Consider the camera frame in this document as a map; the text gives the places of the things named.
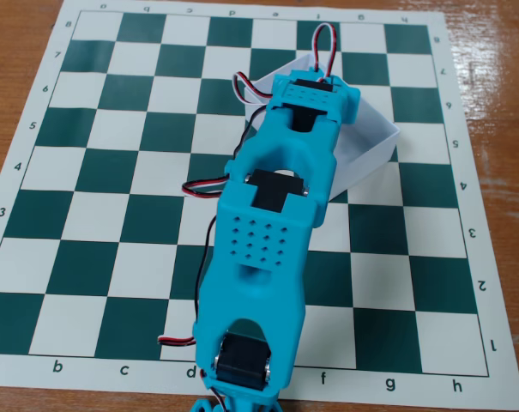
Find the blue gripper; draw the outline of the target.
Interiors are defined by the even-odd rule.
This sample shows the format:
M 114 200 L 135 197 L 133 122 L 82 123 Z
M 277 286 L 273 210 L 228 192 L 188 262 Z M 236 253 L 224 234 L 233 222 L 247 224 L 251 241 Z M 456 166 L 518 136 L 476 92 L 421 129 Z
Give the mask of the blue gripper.
M 338 76 L 322 78 L 321 70 L 292 70 L 275 75 L 270 108 L 288 108 L 292 125 L 314 125 L 325 115 L 338 125 L 355 122 L 360 91 L 349 87 Z

